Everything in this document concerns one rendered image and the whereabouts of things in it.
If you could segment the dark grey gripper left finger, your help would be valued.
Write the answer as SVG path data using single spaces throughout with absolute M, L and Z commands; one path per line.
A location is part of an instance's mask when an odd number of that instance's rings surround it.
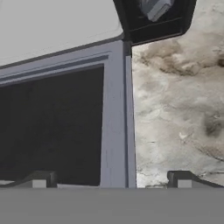
M 0 184 L 0 188 L 56 188 L 58 177 L 55 171 L 34 171 L 25 178 Z

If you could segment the grey cupboard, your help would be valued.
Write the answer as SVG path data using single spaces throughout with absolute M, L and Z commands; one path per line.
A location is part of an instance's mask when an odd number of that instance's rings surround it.
M 135 186 L 130 75 L 121 40 L 0 66 L 0 184 L 53 171 L 57 187 Z

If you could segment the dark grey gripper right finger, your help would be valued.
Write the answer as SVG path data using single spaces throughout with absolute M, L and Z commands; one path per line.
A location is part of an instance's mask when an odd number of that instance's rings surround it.
M 198 178 L 190 171 L 168 171 L 168 188 L 224 188 L 213 182 Z

